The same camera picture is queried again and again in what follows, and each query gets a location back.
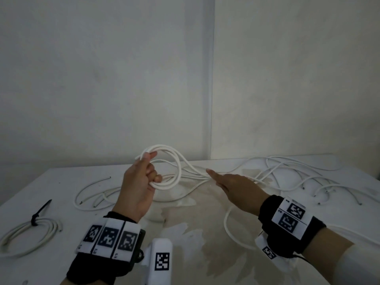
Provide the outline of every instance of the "hand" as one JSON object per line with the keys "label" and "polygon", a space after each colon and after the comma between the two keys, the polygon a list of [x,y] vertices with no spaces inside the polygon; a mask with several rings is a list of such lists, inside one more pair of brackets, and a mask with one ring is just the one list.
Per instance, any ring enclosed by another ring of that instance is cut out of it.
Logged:
{"label": "hand", "polygon": [[270,196],[247,177],[233,174],[220,175],[211,169],[207,169],[206,172],[216,181],[216,185],[223,189],[228,200],[241,210],[256,216],[259,215],[263,202]]}
{"label": "hand", "polygon": [[153,201],[155,189],[149,182],[161,182],[150,160],[157,156],[157,152],[144,153],[141,160],[137,160],[124,173],[120,195],[112,211],[122,214],[139,222],[146,214]]}

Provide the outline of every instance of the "wristband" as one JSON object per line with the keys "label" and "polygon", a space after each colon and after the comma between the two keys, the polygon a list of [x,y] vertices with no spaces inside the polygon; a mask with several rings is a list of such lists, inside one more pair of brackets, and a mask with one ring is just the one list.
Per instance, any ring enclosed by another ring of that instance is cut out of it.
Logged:
{"label": "wristband", "polygon": [[268,234],[268,246],[278,256],[302,254],[314,236],[326,225],[290,198],[269,196],[260,207],[259,221]]}
{"label": "wristband", "polygon": [[130,272],[144,254],[140,250],[145,231],[132,219],[108,212],[88,230],[77,247],[67,279],[74,284],[97,280],[113,285],[116,277]]}

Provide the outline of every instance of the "white table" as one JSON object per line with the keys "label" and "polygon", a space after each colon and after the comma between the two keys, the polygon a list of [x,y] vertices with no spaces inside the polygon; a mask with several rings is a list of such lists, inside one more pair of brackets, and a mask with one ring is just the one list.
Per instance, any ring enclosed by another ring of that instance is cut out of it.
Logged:
{"label": "white table", "polygon": [[[332,168],[339,165],[339,161],[333,155],[296,158],[316,166]],[[206,160],[194,161],[192,164],[210,167],[216,171],[228,171],[243,160]],[[174,172],[174,167],[165,163],[155,166],[160,173]],[[0,260],[0,283],[21,285],[28,280],[29,285],[59,284],[75,256],[74,249],[91,221],[105,215],[109,210],[79,211],[72,204],[73,196],[89,183],[108,176],[112,178],[90,187],[83,196],[96,190],[118,186],[128,167],[129,165],[115,165],[50,169],[4,203],[0,207],[0,234],[30,220],[32,214],[49,199],[53,201],[44,215],[59,219],[64,229],[48,244],[25,257]],[[255,169],[259,168],[264,168],[264,161],[252,160],[236,173],[242,174],[242,170],[246,174],[255,173]],[[338,171],[320,172],[344,185],[369,190],[374,194],[380,192],[380,182],[357,168],[345,166]],[[285,170],[276,172],[276,177],[281,187],[285,188],[294,186],[299,180],[296,174]],[[183,189],[193,183],[181,184]],[[311,181],[305,190],[297,189],[289,195],[306,205],[325,223],[342,225],[374,240],[380,240],[378,203],[364,195],[356,194],[364,203],[359,206],[346,191],[338,189],[331,195],[331,201],[327,205],[318,206],[311,197],[315,188],[317,184]],[[302,260],[298,262],[292,274],[285,275],[258,250],[249,251],[235,244],[223,228],[224,215],[230,203],[213,182],[207,182],[178,202],[164,205],[166,207],[161,210],[154,204],[150,214],[153,212],[153,215],[157,215],[157,212],[162,211],[165,223],[151,222],[144,218],[140,221],[147,231],[142,248],[144,249],[154,237],[168,237],[173,241],[175,247],[172,284],[327,284],[314,268]],[[257,218],[238,209],[231,213],[228,226],[237,238],[250,244],[254,244],[254,239],[260,231]],[[35,241],[42,230],[36,227],[24,233],[15,240],[11,248],[17,249],[26,242]],[[343,235],[359,242],[350,235]],[[141,274],[139,265],[136,265],[131,273],[118,278],[116,284],[140,284]]]}

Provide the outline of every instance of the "white wall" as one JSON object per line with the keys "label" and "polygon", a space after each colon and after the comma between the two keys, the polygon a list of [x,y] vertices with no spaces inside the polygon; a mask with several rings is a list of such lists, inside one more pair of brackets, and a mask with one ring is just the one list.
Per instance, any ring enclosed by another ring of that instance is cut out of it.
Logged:
{"label": "white wall", "polygon": [[216,0],[212,158],[380,172],[380,0]]}
{"label": "white wall", "polygon": [[0,0],[3,172],[207,158],[213,26],[214,0]]}

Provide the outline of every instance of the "black wrist strap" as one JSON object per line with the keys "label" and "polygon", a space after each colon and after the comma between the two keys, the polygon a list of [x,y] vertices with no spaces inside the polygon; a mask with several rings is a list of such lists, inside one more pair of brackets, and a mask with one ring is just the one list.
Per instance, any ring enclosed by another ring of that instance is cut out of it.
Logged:
{"label": "black wrist strap", "polygon": [[[136,223],[132,219],[112,211],[104,217]],[[116,277],[126,275],[132,268],[133,264],[129,262],[78,253],[66,277],[71,283],[77,285],[89,284],[97,280],[113,285]]]}
{"label": "black wrist strap", "polygon": [[301,240],[294,237],[285,229],[272,222],[273,215],[281,205],[284,198],[276,195],[269,196],[260,207],[259,221],[263,224],[262,229],[268,234],[268,246],[278,256],[292,258],[293,253],[302,254],[310,244],[314,236],[326,225],[312,217]]}

